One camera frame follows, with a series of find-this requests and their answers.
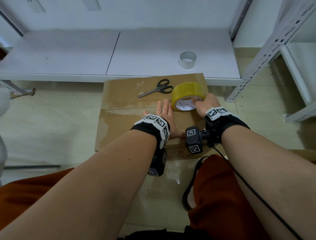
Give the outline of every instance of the cardboard box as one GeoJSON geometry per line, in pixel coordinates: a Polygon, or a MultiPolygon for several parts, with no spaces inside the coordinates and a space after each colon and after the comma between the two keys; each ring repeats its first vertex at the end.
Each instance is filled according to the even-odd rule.
{"type": "MultiPolygon", "coordinates": [[[[106,81],[103,89],[95,151],[129,131],[133,124],[143,116],[144,110],[148,113],[155,113],[158,101],[163,102],[165,99],[171,101],[171,93],[162,94],[160,92],[137,98],[137,96],[156,88],[157,83],[164,78],[169,79],[169,85],[174,87],[184,82],[198,82],[202,85],[204,94],[208,93],[202,73],[106,81]]],[[[191,126],[197,126],[200,130],[205,128],[205,121],[196,111],[174,112],[173,119],[181,131],[185,131],[191,126]]],[[[196,159],[209,151],[209,148],[205,146],[203,153],[191,155],[185,147],[184,139],[169,140],[165,148],[169,160],[196,159]]]]}

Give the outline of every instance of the black scissor handle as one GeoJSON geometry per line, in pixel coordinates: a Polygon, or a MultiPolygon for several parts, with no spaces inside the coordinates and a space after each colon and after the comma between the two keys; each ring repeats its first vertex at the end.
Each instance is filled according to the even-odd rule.
{"type": "Polygon", "coordinates": [[[160,80],[158,83],[157,83],[157,87],[162,87],[162,86],[167,86],[168,84],[170,83],[169,79],[163,79],[163,80],[160,80]]]}
{"type": "Polygon", "coordinates": [[[162,87],[162,88],[160,88],[159,89],[159,92],[161,92],[161,93],[171,93],[172,92],[172,90],[173,90],[173,86],[165,86],[165,87],[162,87]]]}

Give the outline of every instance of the hand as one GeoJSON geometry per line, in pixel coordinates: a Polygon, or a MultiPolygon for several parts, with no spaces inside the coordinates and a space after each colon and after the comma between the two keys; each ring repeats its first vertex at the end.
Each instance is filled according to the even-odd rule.
{"type": "Polygon", "coordinates": [[[163,117],[169,123],[170,125],[169,138],[177,138],[177,137],[185,138],[185,132],[181,132],[177,129],[176,124],[174,123],[172,119],[172,113],[173,113],[173,110],[172,110],[171,103],[169,103],[167,99],[163,103],[162,111],[161,111],[161,101],[158,101],[156,115],[163,117]]]}
{"type": "Polygon", "coordinates": [[[221,106],[219,104],[217,97],[215,97],[214,94],[212,94],[212,93],[207,94],[204,101],[201,101],[198,98],[192,98],[192,103],[195,105],[195,107],[197,109],[197,113],[201,117],[206,116],[205,112],[207,110],[221,106]]]}

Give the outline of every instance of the scissor blade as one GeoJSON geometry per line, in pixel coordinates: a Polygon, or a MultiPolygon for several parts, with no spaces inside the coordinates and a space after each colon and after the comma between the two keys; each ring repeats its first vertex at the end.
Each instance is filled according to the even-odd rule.
{"type": "Polygon", "coordinates": [[[148,94],[151,94],[152,92],[155,92],[155,91],[157,91],[157,88],[155,88],[154,90],[151,90],[151,91],[149,91],[149,92],[145,92],[144,94],[139,95],[137,98],[141,98],[141,97],[146,96],[146,95],[148,95],[148,94]]]}

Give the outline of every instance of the clear tape roll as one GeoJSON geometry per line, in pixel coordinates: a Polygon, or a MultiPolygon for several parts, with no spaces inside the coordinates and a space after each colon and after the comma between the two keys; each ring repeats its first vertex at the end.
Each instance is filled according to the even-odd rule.
{"type": "Polygon", "coordinates": [[[180,59],[179,59],[179,65],[181,68],[184,69],[190,69],[195,66],[195,60],[197,59],[197,56],[193,52],[184,52],[181,53],[180,59]]]}
{"type": "Polygon", "coordinates": [[[176,111],[192,111],[192,98],[204,100],[203,87],[196,82],[182,83],[172,90],[172,108],[176,111]]]}

